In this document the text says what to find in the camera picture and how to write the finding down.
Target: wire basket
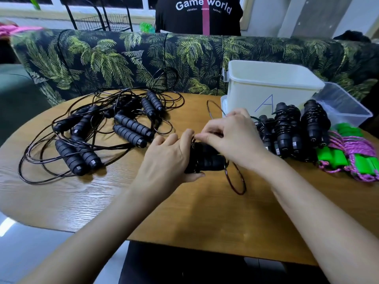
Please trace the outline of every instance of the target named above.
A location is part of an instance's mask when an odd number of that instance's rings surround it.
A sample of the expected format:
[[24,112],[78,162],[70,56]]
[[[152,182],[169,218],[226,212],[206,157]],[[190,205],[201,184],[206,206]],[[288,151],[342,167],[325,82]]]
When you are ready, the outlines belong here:
[[127,10],[127,14],[107,14],[105,11],[103,0],[99,0],[103,9],[103,13],[101,14],[99,9],[97,9],[96,5],[92,3],[90,0],[84,0],[89,5],[91,5],[97,12],[97,15],[82,19],[75,20],[72,16],[71,10],[67,4],[64,2],[66,6],[67,12],[70,16],[71,22],[75,30],[82,31],[114,31],[114,32],[124,32],[130,30],[133,32],[133,27],[130,20],[129,8],[125,4],[123,0],[121,0]]
[[107,14],[78,19],[75,21],[77,29],[82,31],[113,31],[124,32],[131,30],[128,15]]

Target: wood grain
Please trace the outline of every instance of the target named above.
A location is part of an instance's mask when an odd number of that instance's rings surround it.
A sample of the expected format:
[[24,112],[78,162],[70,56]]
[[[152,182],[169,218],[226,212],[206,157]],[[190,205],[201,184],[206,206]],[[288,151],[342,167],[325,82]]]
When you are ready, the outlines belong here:
[[[206,101],[219,96],[183,94],[185,104],[172,110],[169,119],[178,134],[186,128],[201,131],[210,119]],[[89,102],[87,98],[78,105]],[[53,107],[18,129],[0,148],[0,210],[30,226],[77,231],[104,209],[136,175],[144,149],[133,149],[114,164],[83,177],[70,177],[45,185],[29,185],[17,175],[23,150],[43,127],[64,114],[75,100]],[[212,107],[215,117],[220,117]],[[104,128],[111,130],[111,122]],[[379,140],[366,134],[379,148]],[[102,135],[98,144],[116,145],[117,135]],[[102,151],[109,159],[120,151]],[[47,157],[57,152],[49,148]],[[310,163],[288,161],[312,185],[379,237],[379,187],[355,181],[338,173],[320,171]],[[57,172],[67,170],[63,161],[49,165]],[[47,175],[39,165],[25,164],[25,176],[41,180]],[[284,213],[268,184],[259,176],[241,170],[248,184],[244,196],[236,195],[223,172],[207,172],[196,183],[183,184],[163,202],[129,239],[178,247],[238,254],[250,257],[316,265],[315,259]],[[232,182],[240,178],[231,167]]]

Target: left hand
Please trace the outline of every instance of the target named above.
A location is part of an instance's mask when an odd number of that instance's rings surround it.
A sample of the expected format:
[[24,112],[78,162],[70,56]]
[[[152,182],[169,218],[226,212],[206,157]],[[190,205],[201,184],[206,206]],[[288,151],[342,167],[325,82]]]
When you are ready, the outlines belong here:
[[145,153],[133,187],[161,203],[182,183],[205,176],[204,173],[184,173],[190,160],[193,133],[187,129],[180,139],[177,134],[170,134],[166,140],[157,135]]

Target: black t-shirt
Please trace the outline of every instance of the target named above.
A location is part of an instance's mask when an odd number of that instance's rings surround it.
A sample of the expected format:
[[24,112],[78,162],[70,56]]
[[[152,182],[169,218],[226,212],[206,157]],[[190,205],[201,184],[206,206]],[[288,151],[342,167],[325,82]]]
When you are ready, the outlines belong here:
[[238,0],[158,0],[155,31],[240,36],[242,14]]

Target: white plastic container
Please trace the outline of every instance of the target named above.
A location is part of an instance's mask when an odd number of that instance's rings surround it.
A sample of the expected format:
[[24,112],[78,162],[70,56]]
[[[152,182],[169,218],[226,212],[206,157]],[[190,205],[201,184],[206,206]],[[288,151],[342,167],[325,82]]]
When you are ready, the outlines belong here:
[[251,116],[269,117],[280,102],[301,109],[324,87],[309,69],[292,64],[234,60],[222,75],[229,82],[226,114],[244,107]]
[[325,87],[312,99],[322,105],[332,126],[338,123],[349,123],[357,128],[366,119],[372,117],[368,109],[333,82],[326,82]]

